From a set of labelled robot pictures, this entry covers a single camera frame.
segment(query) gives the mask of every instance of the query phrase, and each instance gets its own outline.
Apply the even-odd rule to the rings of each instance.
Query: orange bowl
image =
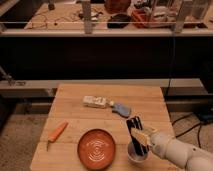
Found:
[[[93,129],[86,132],[78,143],[78,156],[82,164],[91,170],[108,167],[115,157],[115,141],[102,130]]]

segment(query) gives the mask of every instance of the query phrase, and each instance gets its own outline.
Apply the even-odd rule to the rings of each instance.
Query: bowl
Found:
[[[115,141],[105,130],[93,129],[86,132],[78,143],[78,156],[90,170],[108,167],[115,157]]]

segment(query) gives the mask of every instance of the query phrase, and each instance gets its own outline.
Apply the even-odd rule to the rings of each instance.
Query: terracotta plate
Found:
[[[114,159],[115,141],[104,130],[90,130],[81,137],[78,143],[78,156],[88,169],[104,169]]]

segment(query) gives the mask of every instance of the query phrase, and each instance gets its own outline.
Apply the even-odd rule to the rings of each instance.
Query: object on shelf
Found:
[[[54,10],[55,9],[55,4],[53,2],[53,0],[48,0],[48,9],[49,10]]]
[[[205,17],[210,4],[211,0],[194,0],[190,15],[197,20],[202,20]]]
[[[154,12],[149,7],[143,7],[133,10],[131,14],[133,24],[138,28],[168,27],[175,23],[176,16],[176,12],[164,6],[156,7]]]
[[[131,17],[126,14],[117,14],[107,22],[108,28],[124,28],[129,24]]]
[[[91,18],[92,18],[92,21],[93,22],[97,22],[98,21],[98,18],[99,18],[99,15],[103,15],[103,12],[91,12]],[[78,17],[81,19],[81,20],[84,20],[84,15],[83,13],[79,13],[78,14]]]
[[[106,0],[105,8],[110,14],[127,12],[131,4],[131,0]]]
[[[141,9],[143,7],[151,8],[151,0],[138,0],[134,3],[136,9]]]

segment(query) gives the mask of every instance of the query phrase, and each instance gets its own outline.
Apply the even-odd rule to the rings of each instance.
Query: orange plate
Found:
[[[91,170],[108,167],[115,156],[115,141],[102,130],[93,129],[86,132],[78,143],[78,156],[83,165]]]

